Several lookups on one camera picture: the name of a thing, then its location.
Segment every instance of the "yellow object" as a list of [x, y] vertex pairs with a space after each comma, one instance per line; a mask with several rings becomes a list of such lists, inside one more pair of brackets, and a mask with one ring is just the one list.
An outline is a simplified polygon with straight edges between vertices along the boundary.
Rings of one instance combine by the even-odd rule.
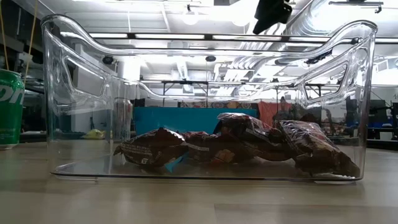
[[104, 139], [105, 131], [100, 131], [98, 129], [92, 129], [82, 136], [84, 139]]

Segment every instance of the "transparent storage container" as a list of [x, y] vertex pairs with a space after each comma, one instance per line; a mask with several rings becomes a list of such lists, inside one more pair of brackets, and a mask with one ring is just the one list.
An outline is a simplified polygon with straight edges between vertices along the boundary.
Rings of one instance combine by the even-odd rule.
[[372, 22], [332, 37], [88, 34], [52, 15], [42, 30], [52, 174], [363, 178]]

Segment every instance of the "wooden table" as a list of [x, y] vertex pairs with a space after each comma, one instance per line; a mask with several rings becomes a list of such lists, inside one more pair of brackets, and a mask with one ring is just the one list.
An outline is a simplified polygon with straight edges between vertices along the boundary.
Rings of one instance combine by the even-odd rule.
[[368, 149], [349, 185], [233, 180], [60, 180], [45, 143], [0, 151], [0, 223], [397, 223], [398, 153]]

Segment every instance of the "blue panel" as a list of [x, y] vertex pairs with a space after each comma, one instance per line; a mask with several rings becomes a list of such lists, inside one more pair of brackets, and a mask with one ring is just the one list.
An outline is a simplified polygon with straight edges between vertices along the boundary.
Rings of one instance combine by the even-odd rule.
[[257, 118], [254, 109], [229, 108], [134, 108], [137, 135], [163, 127], [172, 131], [206, 131], [211, 134], [220, 113], [245, 113]]

